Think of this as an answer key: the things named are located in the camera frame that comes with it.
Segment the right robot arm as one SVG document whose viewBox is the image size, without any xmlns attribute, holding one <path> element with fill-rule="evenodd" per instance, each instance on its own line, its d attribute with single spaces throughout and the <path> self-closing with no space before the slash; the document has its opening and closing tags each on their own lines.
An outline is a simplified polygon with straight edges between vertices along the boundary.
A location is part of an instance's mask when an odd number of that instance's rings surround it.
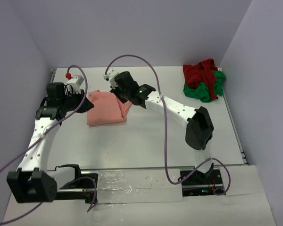
<svg viewBox="0 0 283 226">
<path fill-rule="evenodd" d="M 194 108 L 176 102 L 148 85 L 138 85 L 128 71 L 118 73 L 109 70 L 104 79 L 110 82 L 110 92 L 122 102 L 130 101 L 144 109 L 166 114 L 185 128 L 185 142 L 194 151 L 196 165 L 200 166 L 195 173 L 200 184 L 206 184 L 212 178 L 214 164 L 211 159 L 210 140 L 214 126 L 205 107 Z"/>
</svg>

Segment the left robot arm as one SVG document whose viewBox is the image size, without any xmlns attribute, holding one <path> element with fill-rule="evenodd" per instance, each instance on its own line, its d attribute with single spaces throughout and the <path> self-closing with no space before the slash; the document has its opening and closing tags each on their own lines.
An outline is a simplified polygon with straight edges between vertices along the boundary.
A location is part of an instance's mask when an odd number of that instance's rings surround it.
<svg viewBox="0 0 283 226">
<path fill-rule="evenodd" d="M 49 83 L 46 92 L 36 111 L 29 148 L 17 169 L 7 175 L 7 183 L 18 203 L 52 202 L 66 184 L 75 188 L 83 182 L 77 164 L 60 165 L 48 174 L 48 159 L 62 122 L 73 113 L 89 111 L 94 105 L 86 98 L 80 82 Z"/>
</svg>

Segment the salmon pink t shirt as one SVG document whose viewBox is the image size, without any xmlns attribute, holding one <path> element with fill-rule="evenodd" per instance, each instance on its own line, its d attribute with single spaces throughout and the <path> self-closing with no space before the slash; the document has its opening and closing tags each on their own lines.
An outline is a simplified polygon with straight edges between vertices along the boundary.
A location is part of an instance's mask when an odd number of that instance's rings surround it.
<svg viewBox="0 0 283 226">
<path fill-rule="evenodd" d="M 99 90 L 89 92 L 88 99 L 94 104 L 87 112 L 88 126 L 125 122 L 132 106 L 130 101 L 122 103 L 113 93 Z"/>
</svg>

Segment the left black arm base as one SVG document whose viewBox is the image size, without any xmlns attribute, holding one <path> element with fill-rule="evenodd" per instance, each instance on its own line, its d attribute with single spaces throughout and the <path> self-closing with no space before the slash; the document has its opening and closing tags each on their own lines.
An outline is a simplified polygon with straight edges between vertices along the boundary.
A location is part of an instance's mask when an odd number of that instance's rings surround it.
<svg viewBox="0 0 283 226">
<path fill-rule="evenodd" d="M 92 178 L 96 185 L 98 173 L 83 173 L 81 177 Z M 56 201 L 81 200 L 86 204 L 91 204 L 94 197 L 94 184 L 90 179 L 82 179 L 71 184 L 65 185 L 57 191 Z"/>
</svg>

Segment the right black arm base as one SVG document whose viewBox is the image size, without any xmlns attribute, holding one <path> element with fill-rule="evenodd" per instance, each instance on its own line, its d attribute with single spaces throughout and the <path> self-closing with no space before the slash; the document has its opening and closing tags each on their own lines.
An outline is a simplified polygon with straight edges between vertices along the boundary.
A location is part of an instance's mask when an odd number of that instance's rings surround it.
<svg viewBox="0 0 283 226">
<path fill-rule="evenodd" d="M 182 193 L 188 196 L 207 196 L 222 194 L 224 185 L 220 170 L 214 169 L 209 175 L 196 171 L 182 182 Z"/>
</svg>

